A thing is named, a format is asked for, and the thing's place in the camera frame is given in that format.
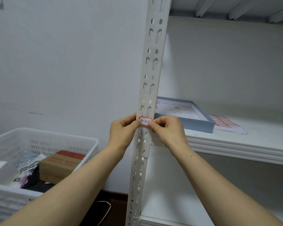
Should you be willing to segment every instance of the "person's left hand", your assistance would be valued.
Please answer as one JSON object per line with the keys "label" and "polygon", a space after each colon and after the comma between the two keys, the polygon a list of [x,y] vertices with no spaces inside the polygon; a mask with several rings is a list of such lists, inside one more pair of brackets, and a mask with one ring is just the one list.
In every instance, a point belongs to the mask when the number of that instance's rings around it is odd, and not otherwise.
{"label": "person's left hand", "polygon": [[125,152],[134,137],[135,130],[141,123],[140,120],[136,121],[136,113],[113,121],[107,147]]}

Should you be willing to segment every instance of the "hand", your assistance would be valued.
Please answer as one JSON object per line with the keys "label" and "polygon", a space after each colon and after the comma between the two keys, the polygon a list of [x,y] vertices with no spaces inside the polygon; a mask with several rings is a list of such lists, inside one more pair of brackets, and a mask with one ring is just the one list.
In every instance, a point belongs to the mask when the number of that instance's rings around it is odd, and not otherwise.
{"label": "hand", "polygon": [[148,126],[158,134],[162,143],[172,154],[176,150],[189,148],[183,125],[178,117],[162,116],[150,122]]}
{"label": "hand", "polygon": [[117,121],[113,121],[110,126],[110,135],[107,147],[118,149],[125,153],[134,137],[135,130],[141,123],[142,122],[140,120],[136,121],[136,113],[120,118]]}

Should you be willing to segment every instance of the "perforated steel post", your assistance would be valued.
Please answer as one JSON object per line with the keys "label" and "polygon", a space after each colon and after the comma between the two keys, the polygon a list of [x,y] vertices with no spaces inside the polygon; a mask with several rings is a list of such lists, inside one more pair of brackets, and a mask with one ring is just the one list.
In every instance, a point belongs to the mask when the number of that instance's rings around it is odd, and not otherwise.
{"label": "perforated steel post", "polygon": [[[141,66],[139,106],[136,119],[149,121],[154,118],[171,2],[172,0],[148,0],[146,33]],[[151,141],[151,131],[147,126],[142,126],[136,130],[126,226],[139,226],[144,178]]]}

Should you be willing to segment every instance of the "person's right hand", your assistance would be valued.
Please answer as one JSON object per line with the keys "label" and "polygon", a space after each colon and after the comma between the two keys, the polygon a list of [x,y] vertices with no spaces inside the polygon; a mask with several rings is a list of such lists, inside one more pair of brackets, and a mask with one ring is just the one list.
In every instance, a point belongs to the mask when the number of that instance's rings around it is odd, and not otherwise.
{"label": "person's right hand", "polygon": [[150,122],[148,126],[158,134],[172,154],[176,150],[189,147],[183,125],[178,117],[162,116]]}

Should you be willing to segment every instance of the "white plastic basket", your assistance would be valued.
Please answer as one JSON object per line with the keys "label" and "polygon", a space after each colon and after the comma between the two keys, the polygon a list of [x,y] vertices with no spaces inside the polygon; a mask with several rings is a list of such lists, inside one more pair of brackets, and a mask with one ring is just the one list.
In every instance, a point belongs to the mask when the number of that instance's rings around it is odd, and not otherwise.
{"label": "white plastic basket", "polygon": [[[18,128],[0,135],[0,160],[18,163],[22,152],[52,155],[67,150],[85,155],[77,170],[98,153],[98,139]],[[0,185],[0,223],[43,193]]]}

